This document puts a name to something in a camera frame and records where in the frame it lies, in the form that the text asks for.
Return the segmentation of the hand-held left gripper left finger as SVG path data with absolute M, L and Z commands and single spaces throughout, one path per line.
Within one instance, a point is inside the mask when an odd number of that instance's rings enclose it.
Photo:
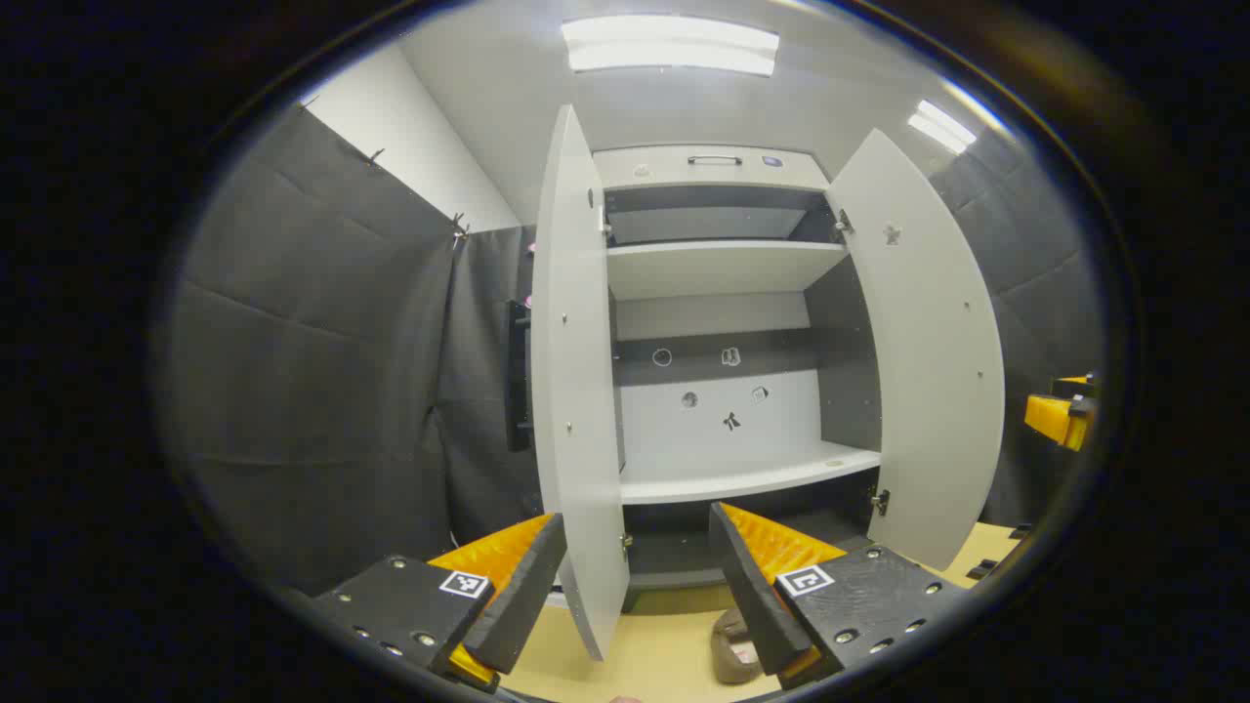
M 386 555 L 312 604 L 408 665 L 485 693 L 510 675 L 566 553 L 562 515 L 495 530 L 445 555 Z

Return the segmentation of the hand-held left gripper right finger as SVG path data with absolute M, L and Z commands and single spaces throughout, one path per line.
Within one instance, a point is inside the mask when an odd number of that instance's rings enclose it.
M 841 549 L 725 502 L 709 508 L 708 539 L 765 675 L 784 690 L 909 649 L 970 597 L 888 547 Z

